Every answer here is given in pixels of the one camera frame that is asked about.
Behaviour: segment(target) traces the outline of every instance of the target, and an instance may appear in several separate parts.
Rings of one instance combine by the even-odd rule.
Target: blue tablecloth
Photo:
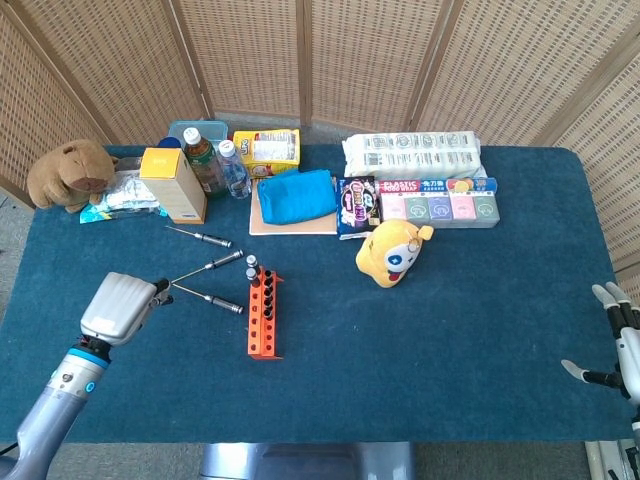
[[[120,149],[120,154],[134,153]],[[339,146],[303,148],[303,169],[340,173]],[[285,282],[278,351],[246,354],[247,319],[175,291],[113,364],[76,422],[77,442],[593,440],[630,434],[615,391],[560,366],[611,369],[594,282],[613,279],[578,158],[484,147],[499,182],[493,229],[439,230],[383,290],[354,264],[361,241],[248,235],[249,202],[210,202],[207,224]],[[158,216],[80,225],[38,211],[0,331],[0,441],[79,333],[109,271],[175,278],[228,250]],[[247,304],[244,261],[185,281]]]

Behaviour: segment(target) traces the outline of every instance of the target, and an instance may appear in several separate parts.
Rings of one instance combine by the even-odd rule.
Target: capybara plush toy
[[[93,140],[74,140],[42,156],[27,177],[27,189],[40,208],[62,205],[67,212],[100,203],[114,177],[114,160]]]

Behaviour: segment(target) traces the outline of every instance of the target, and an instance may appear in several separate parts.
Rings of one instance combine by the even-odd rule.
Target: orange test tube rack
[[[260,286],[249,287],[249,336],[247,353],[255,360],[281,360],[276,355],[276,291],[283,280],[273,270],[260,267]],[[265,290],[271,289],[271,318],[265,315]]]

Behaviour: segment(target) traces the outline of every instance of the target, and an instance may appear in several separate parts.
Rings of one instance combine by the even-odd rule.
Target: woven panel
[[[76,138],[103,141],[0,13],[0,175],[26,191],[35,160]]]
[[[22,3],[118,142],[155,144],[204,114],[160,1]]]
[[[401,129],[443,3],[314,1],[313,117]]]
[[[295,0],[174,3],[214,110],[300,113]]]
[[[618,285],[640,305],[640,275],[633,275],[624,280],[619,280]]]
[[[580,155],[612,260],[640,252],[640,55],[558,140]]]
[[[418,128],[528,144],[639,12],[637,0],[467,0]]]

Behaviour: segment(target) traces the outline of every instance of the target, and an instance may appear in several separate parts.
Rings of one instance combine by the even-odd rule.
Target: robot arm
[[[620,389],[622,395],[638,409],[632,421],[636,444],[640,446],[640,308],[615,283],[592,287],[602,303],[616,342],[618,363],[612,373],[594,372],[562,360],[564,368],[575,378]]]
[[[82,336],[51,375],[18,428],[18,460],[0,457],[0,480],[44,480],[49,466],[111,359],[111,347],[125,345],[153,308],[173,300],[169,282],[151,284],[111,272],[80,321]]]

